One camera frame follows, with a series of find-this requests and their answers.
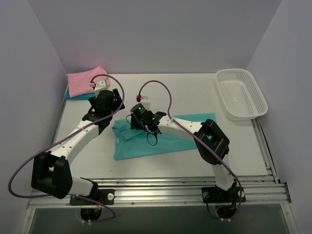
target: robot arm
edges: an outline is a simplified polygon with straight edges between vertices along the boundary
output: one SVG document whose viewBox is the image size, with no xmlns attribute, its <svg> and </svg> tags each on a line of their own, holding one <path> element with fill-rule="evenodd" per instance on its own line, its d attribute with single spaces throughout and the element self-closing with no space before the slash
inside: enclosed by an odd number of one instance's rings
<svg viewBox="0 0 312 234">
<path fill-rule="evenodd" d="M 97 199 L 99 195 L 97 183 L 72 177 L 70 165 L 78 153 L 103 132 L 112 117 L 89 127 L 85 126 L 116 111 L 121 104 L 121 97 L 117 89 L 106 90 L 105 80 L 98 81 L 93 87 L 96 97 L 89 99 L 91 108 L 73 132 L 79 129 L 82 131 L 34 159 L 31 181 L 34 189 L 59 199 L 67 195 L 82 195 Z"/>
<path fill-rule="evenodd" d="M 145 129 L 150 133 L 156 134 L 175 134 L 193 140 L 192 136 L 175 124 L 164 112 L 153 114 L 139 103 L 131 109 L 131 114 L 132 129 Z M 206 145 L 213 149 L 223 162 L 229 165 L 227 153 L 229 152 L 230 141 L 213 120 L 208 119 L 205 122 L 192 122 L 178 118 L 175 118 L 175 120 L 200 138 Z M 201 157 L 210 163 L 213 168 L 216 186 L 225 191 L 230 189 L 235 183 L 233 176 L 206 148 L 196 140 L 195 143 Z"/>
</svg>

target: towel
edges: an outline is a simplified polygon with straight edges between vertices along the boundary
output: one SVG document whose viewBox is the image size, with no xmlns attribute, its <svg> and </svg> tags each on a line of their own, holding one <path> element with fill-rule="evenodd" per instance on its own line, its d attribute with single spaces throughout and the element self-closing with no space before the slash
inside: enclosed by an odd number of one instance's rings
<svg viewBox="0 0 312 234">
<path fill-rule="evenodd" d="M 205 122 L 208 118 L 216 121 L 214 113 L 175 117 L 194 122 Z M 142 130 L 130 129 L 130 125 L 125 119 L 116 120 L 112 129 L 115 133 L 115 160 L 197 149 L 193 140 L 172 134 L 157 134 L 158 143 L 151 146 L 146 140 L 147 133 Z M 153 135 L 149 134 L 148 138 L 151 144 L 155 144 L 156 140 Z"/>
<path fill-rule="evenodd" d="M 82 94 L 82 95 L 78 95 L 75 97 L 70 97 L 68 89 L 66 90 L 66 93 L 65 93 L 66 100 L 88 100 L 89 98 L 93 98 L 95 96 L 96 96 L 95 93 L 91 93 L 91 94 Z"/>
<path fill-rule="evenodd" d="M 94 76 L 99 74 L 107 74 L 107 72 L 101 66 L 98 66 L 90 71 L 67 74 L 70 97 L 73 98 L 78 95 L 93 93 L 93 88 L 90 87 L 89 83 Z M 107 86 L 109 85 L 108 77 L 97 77 L 94 82 L 101 79 L 105 79 Z"/>
</svg>

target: white plastic basket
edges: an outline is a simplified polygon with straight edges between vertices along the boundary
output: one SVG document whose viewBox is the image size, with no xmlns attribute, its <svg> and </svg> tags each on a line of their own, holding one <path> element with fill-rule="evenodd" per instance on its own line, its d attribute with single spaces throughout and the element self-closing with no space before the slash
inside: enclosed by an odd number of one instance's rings
<svg viewBox="0 0 312 234">
<path fill-rule="evenodd" d="M 215 80 L 222 109 L 230 120 L 254 119 L 268 111 L 267 102 L 250 72 L 243 69 L 220 70 Z"/>
</svg>

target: folded teal cloth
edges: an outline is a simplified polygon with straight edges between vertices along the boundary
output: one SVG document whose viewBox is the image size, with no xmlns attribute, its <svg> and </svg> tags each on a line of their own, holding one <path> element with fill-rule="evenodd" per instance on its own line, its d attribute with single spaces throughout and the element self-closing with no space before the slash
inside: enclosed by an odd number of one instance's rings
<svg viewBox="0 0 312 234">
<path fill-rule="evenodd" d="M 88 100 L 89 98 L 92 98 L 95 96 L 96 96 L 95 93 L 91 93 L 91 94 L 83 94 L 83 95 L 78 95 L 75 97 L 70 97 L 68 89 L 66 90 L 66 93 L 65 93 L 66 100 Z"/>
<path fill-rule="evenodd" d="M 194 122 L 204 122 L 208 118 L 216 121 L 214 113 L 178 115 L 175 117 Z M 115 133 L 115 160 L 197 149 L 193 140 L 173 134 L 157 134 L 158 143 L 151 146 L 146 140 L 147 133 L 142 130 L 130 129 L 130 125 L 125 119 L 116 120 L 112 129 Z M 154 136 L 149 135 L 148 138 L 151 144 L 155 144 Z"/>
</svg>

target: metal bracket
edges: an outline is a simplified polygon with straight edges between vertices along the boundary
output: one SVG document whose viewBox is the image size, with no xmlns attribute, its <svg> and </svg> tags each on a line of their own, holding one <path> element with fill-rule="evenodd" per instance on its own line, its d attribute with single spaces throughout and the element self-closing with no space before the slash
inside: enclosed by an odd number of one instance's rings
<svg viewBox="0 0 312 234">
<path fill-rule="evenodd" d="M 202 199 L 204 203 L 233 203 L 239 202 L 240 188 L 230 188 L 224 191 L 216 187 L 201 188 Z M 242 195 L 242 202 L 246 201 L 244 189 Z"/>
<path fill-rule="evenodd" d="M 100 189 L 99 190 L 99 201 L 104 205 L 113 205 L 115 199 L 115 190 L 114 189 Z M 76 196 L 71 196 L 69 204 L 71 206 L 87 206 L 94 205 L 93 202 L 82 200 Z"/>
</svg>

